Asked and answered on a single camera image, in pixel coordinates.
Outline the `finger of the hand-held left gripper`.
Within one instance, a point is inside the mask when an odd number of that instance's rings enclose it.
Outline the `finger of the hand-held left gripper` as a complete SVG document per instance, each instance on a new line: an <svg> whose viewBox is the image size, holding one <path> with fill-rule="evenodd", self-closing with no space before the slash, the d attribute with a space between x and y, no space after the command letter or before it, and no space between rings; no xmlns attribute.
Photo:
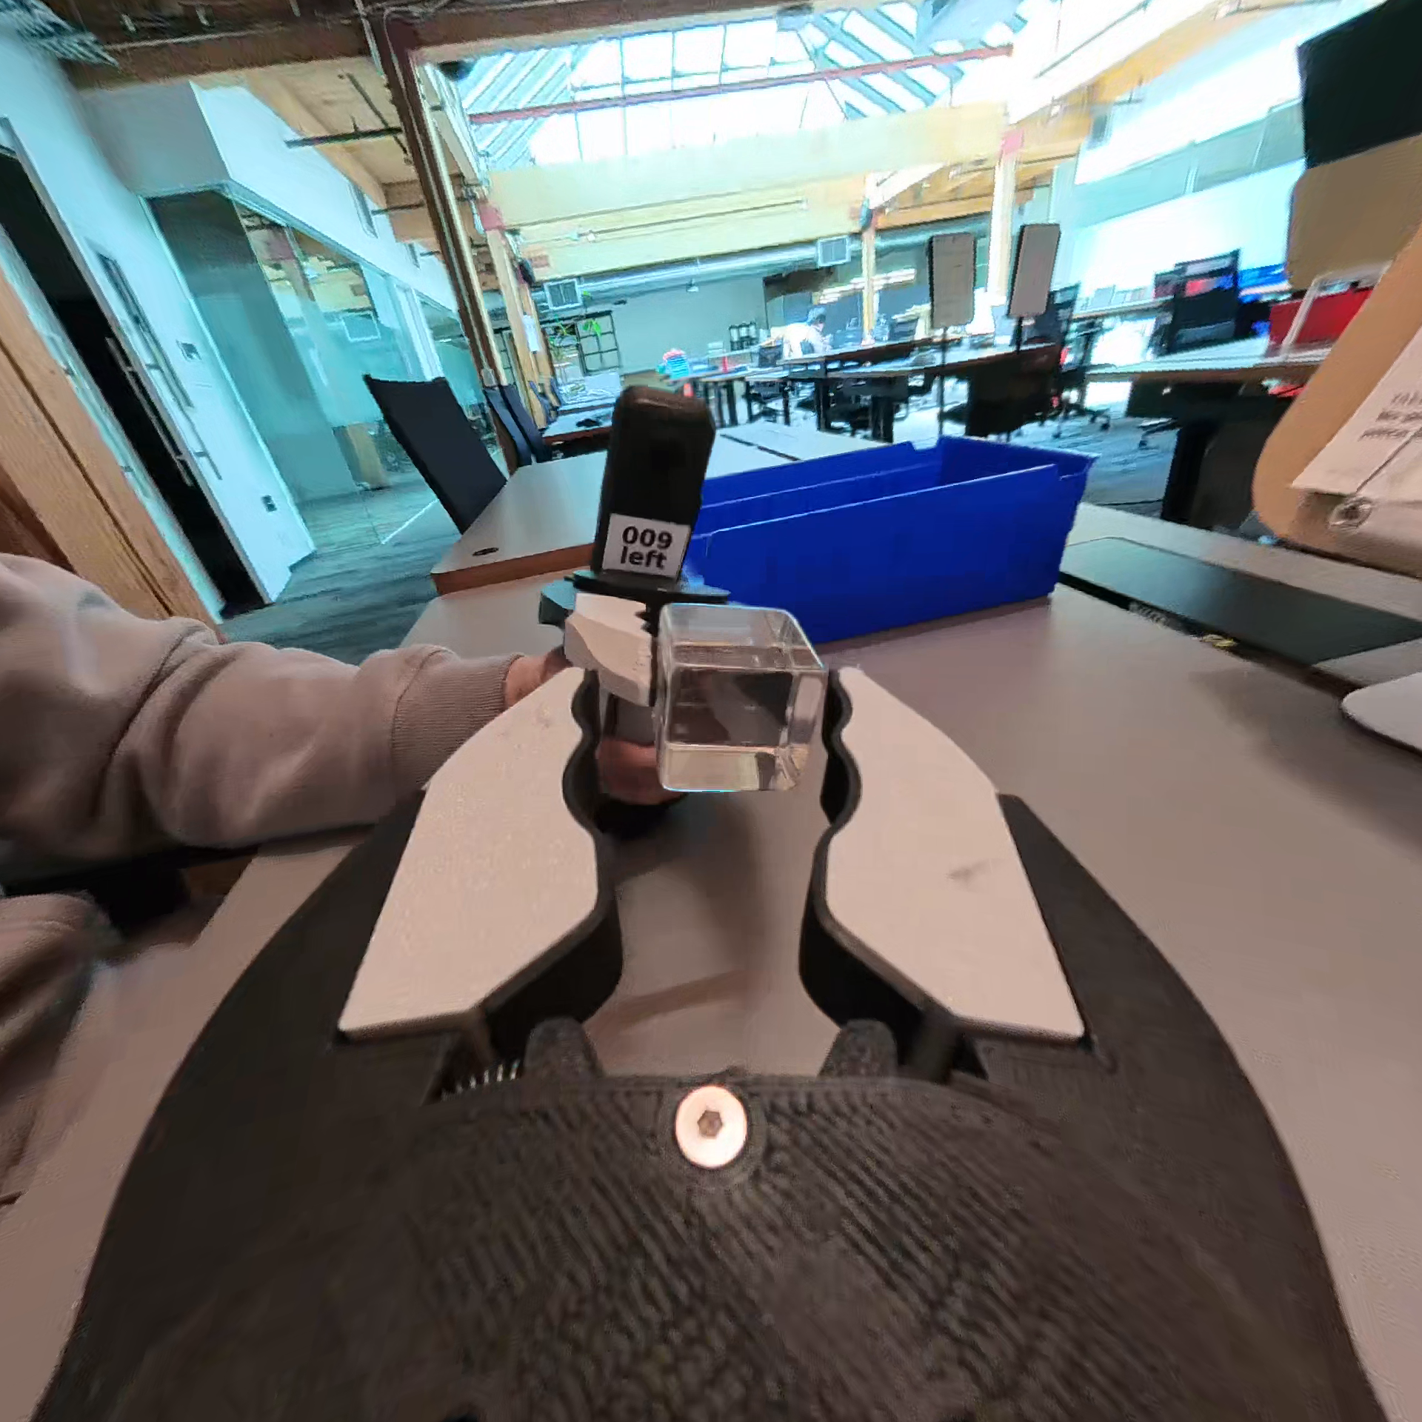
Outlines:
<svg viewBox="0 0 1422 1422"><path fill-rule="evenodd" d="M562 621L562 656L596 670L602 693L649 707L656 687L656 637L649 609L623 597L575 597Z"/></svg>

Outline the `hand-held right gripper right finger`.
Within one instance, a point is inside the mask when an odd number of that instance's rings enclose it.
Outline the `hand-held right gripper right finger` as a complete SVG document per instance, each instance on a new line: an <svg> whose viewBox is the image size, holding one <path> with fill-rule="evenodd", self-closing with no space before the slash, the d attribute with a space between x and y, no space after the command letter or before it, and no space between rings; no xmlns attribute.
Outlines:
<svg viewBox="0 0 1422 1422"><path fill-rule="evenodd" d="M951 1029L1085 1045L992 780L862 667L825 687L825 834L811 852L799 975L836 1025L900 1049Z"/></svg>

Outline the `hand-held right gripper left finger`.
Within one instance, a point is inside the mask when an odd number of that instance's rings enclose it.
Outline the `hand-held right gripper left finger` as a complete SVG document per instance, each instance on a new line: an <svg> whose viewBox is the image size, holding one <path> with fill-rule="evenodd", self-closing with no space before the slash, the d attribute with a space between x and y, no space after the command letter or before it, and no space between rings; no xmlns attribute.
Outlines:
<svg viewBox="0 0 1422 1422"><path fill-rule="evenodd" d="M534 1025L611 1005L623 941L590 812L596 713L596 679L558 670L434 774L341 1013L347 1039L456 1029L524 1049Z"/></svg>

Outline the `clear acrylic cube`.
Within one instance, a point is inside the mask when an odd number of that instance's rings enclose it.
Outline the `clear acrylic cube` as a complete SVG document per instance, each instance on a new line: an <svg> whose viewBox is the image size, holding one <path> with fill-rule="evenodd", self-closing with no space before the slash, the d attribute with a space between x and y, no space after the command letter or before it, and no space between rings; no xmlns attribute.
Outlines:
<svg viewBox="0 0 1422 1422"><path fill-rule="evenodd" d="M667 604L652 652L665 791L751 793L800 785L825 703L825 667L795 615Z"/></svg>

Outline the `blue plastic bin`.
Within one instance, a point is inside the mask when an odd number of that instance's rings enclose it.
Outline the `blue plastic bin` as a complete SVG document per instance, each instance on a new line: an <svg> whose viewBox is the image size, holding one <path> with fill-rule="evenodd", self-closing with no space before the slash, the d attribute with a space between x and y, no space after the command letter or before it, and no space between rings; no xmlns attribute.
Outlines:
<svg viewBox="0 0 1422 1422"><path fill-rule="evenodd" d="M1095 454L937 436L711 477L685 563L817 648L1053 591Z"/></svg>

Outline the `person's left forearm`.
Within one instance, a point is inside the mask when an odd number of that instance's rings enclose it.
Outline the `person's left forearm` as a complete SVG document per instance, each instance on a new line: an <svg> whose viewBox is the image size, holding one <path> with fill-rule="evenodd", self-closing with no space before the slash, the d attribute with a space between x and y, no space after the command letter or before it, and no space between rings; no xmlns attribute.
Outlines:
<svg viewBox="0 0 1422 1422"><path fill-rule="evenodd" d="M0 829L42 859L368 826L546 681L538 656L415 648L343 666L143 621L4 555Z"/></svg>

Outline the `grey desk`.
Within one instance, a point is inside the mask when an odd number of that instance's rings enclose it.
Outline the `grey desk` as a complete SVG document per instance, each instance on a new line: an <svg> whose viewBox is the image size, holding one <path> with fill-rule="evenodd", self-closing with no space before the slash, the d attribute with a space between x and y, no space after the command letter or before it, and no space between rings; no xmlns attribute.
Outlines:
<svg viewBox="0 0 1422 1422"><path fill-rule="evenodd" d="M1378 1404L1419 1418L1419 756L1345 721L1325 670L1241 662L1072 589L822 656L946 729L1191 984L1273 1119ZM830 1045L789 1005L799 898L717 930L688 901L692 867L671 864L671 829L711 826L717 808L804 873L822 826L811 786L818 767L789 793L688 800L640 852L646 867L632 856L629 970L593 1022L611 1069L800 1069ZM108 1076L75 1117L57 1148L74 1184L42 1196L41 1178L4 1225L4 1418L30 1418L48 1390L143 1112L240 970L356 840L265 847L173 962L188 978L152 981L152 1012L173 1022L135 1039L130 1078ZM702 915L698 930L641 965L632 930L671 907Z"/></svg>

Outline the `person's left hand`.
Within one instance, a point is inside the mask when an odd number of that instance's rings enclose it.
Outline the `person's left hand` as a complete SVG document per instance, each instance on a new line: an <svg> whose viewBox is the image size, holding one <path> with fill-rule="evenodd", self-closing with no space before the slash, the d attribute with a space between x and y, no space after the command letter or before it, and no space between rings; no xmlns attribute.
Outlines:
<svg viewBox="0 0 1422 1422"><path fill-rule="evenodd" d="M538 693L557 674L570 670L562 650L546 650L534 656L513 656L505 667L503 698L505 713ZM602 734L596 745L598 791L620 804L667 804L675 791L665 791L656 778L656 750L649 745L632 745Z"/></svg>

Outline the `wood-edged grey table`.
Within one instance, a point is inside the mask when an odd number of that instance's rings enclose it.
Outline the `wood-edged grey table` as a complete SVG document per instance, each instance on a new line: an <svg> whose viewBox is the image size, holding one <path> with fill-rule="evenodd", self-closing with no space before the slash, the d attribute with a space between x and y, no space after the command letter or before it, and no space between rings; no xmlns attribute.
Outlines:
<svg viewBox="0 0 1422 1422"><path fill-rule="evenodd" d="M876 441L833 436L807 425L723 429L711 449L706 486L735 473L799 468L825 454L882 452ZM431 569L436 597L524 583L584 566L607 454L570 454L508 477L493 501Z"/></svg>

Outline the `black office chair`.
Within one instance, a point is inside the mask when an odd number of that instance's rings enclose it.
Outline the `black office chair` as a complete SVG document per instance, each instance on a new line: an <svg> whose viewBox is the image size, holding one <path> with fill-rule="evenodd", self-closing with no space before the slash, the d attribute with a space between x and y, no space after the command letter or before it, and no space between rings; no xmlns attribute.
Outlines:
<svg viewBox="0 0 1422 1422"><path fill-rule="evenodd" d="M534 414L508 383L484 383L486 412L493 414L505 449L513 452L513 468L551 462L557 452L546 443Z"/></svg>
<svg viewBox="0 0 1422 1422"><path fill-rule="evenodd" d="M421 383L366 375L366 389L456 532L467 535L505 490L508 473L486 452L450 383L444 375Z"/></svg>

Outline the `black flat panel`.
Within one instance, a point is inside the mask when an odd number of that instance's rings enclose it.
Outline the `black flat panel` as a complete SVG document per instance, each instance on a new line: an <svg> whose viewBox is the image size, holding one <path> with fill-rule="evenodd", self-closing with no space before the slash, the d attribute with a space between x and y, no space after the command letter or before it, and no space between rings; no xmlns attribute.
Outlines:
<svg viewBox="0 0 1422 1422"><path fill-rule="evenodd" d="M1058 583L1118 608L1138 604L1299 667L1396 650L1422 637L1414 616L1125 539L1067 544Z"/></svg>

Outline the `wooden document stand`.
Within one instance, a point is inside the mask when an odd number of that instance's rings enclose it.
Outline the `wooden document stand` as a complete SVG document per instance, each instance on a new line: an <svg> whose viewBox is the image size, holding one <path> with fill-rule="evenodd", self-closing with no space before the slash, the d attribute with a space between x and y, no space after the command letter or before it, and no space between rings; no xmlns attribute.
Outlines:
<svg viewBox="0 0 1422 1422"><path fill-rule="evenodd" d="M1422 575L1422 506L1387 506L1351 532L1332 523L1334 497L1303 495L1292 479L1325 452L1419 328L1422 239L1414 235L1273 425L1251 473L1251 506L1273 535L1308 553L1414 583Z"/></svg>

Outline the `printed instruction sheets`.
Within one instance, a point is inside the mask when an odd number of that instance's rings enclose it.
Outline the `printed instruction sheets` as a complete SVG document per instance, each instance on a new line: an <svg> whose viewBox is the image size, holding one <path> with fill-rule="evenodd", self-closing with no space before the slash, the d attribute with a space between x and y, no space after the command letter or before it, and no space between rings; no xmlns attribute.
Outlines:
<svg viewBox="0 0 1422 1422"><path fill-rule="evenodd" d="M1387 506L1422 501L1419 331L1292 486L1334 497L1332 523L1351 532Z"/></svg>

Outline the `red plastic bin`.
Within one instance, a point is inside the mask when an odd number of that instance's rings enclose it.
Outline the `red plastic bin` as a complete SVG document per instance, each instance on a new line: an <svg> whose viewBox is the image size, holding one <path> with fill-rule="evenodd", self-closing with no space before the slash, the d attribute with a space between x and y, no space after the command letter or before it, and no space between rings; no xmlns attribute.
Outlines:
<svg viewBox="0 0 1422 1422"><path fill-rule="evenodd" d="M1271 352L1286 348L1332 348L1358 311L1372 300L1375 284L1354 281L1309 295L1287 295L1271 302Z"/></svg>

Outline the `black and tan divider panel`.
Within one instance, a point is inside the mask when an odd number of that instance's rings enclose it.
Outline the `black and tan divider panel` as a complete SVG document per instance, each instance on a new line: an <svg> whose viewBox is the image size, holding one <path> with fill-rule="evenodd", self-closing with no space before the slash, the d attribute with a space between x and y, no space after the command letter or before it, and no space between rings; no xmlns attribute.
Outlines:
<svg viewBox="0 0 1422 1422"><path fill-rule="evenodd" d="M1286 275L1395 265L1422 221L1422 9L1389 0L1295 53L1308 169L1287 199Z"/></svg>

